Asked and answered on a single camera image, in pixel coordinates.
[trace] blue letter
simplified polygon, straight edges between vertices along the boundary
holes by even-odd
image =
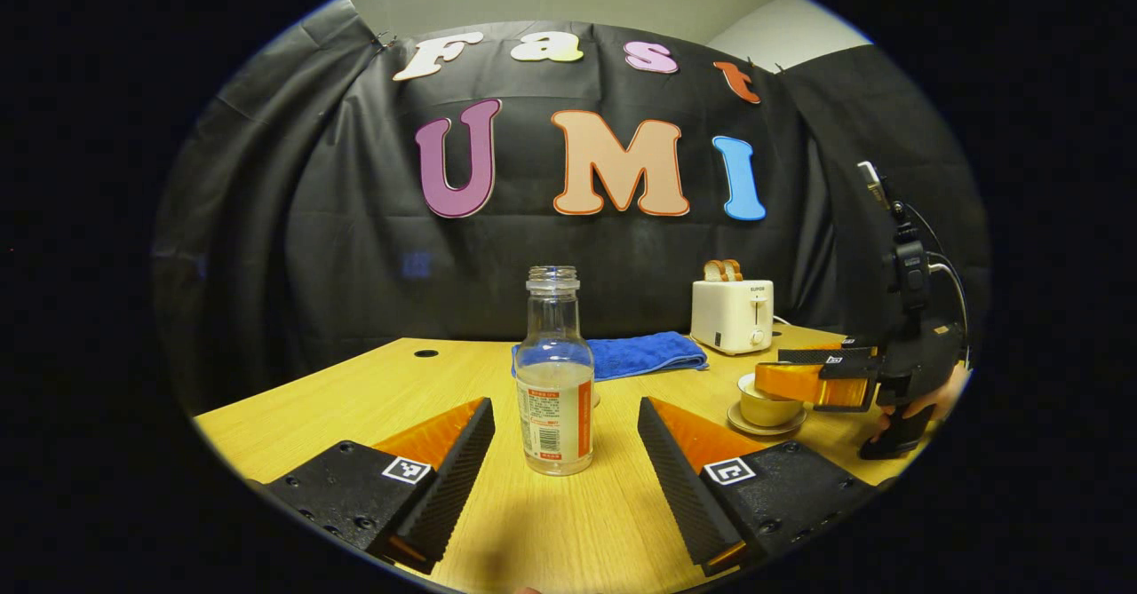
[[[739,221],[765,218],[766,208],[758,200],[758,188],[754,184],[754,173],[750,171],[750,156],[754,154],[750,145],[731,137],[715,137],[711,142],[722,152],[722,159],[727,164],[730,200],[722,206],[727,215]]]

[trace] bottle neck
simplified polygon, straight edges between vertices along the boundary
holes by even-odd
[[[580,339],[575,290],[529,295],[529,336]]]

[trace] wall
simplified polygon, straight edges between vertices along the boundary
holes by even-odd
[[[811,0],[773,0],[738,19],[707,46],[749,57],[770,72],[829,52],[872,43],[840,17]]]

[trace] bottle label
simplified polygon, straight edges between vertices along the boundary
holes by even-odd
[[[592,379],[576,387],[537,387],[517,380],[525,454],[571,463],[592,452]]]

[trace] cup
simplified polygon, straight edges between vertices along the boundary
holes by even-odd
[[[754,387],[754,374],[739,379],[738,389],[742,393],[739,403],[742,418],[755,426],[763,428],[780,426],[802,411],[800,401],[770,395]]]

